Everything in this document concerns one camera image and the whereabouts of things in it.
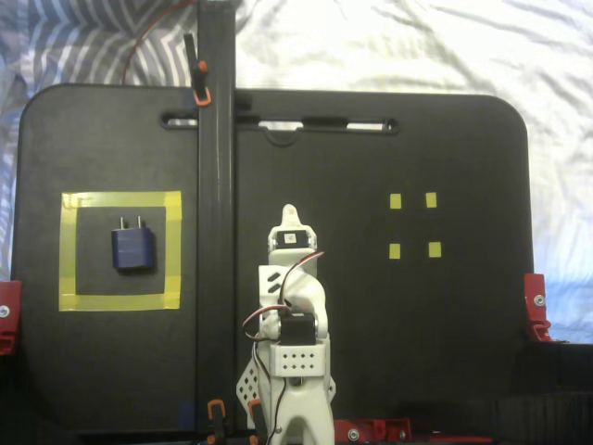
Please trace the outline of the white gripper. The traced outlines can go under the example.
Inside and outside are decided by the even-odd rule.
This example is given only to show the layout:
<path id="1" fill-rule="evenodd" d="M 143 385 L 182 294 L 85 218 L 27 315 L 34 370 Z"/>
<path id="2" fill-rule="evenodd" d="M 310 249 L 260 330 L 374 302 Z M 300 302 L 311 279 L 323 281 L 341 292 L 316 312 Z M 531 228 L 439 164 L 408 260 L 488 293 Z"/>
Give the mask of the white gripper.
<path id="1" fill-rule="evenodd" d="M 297 208 L 284 205 L 279 225 L 268 234 L 270 265 L 290 267 L 317 250 L 317 235 L 311 226 L 300 221 Z"/>

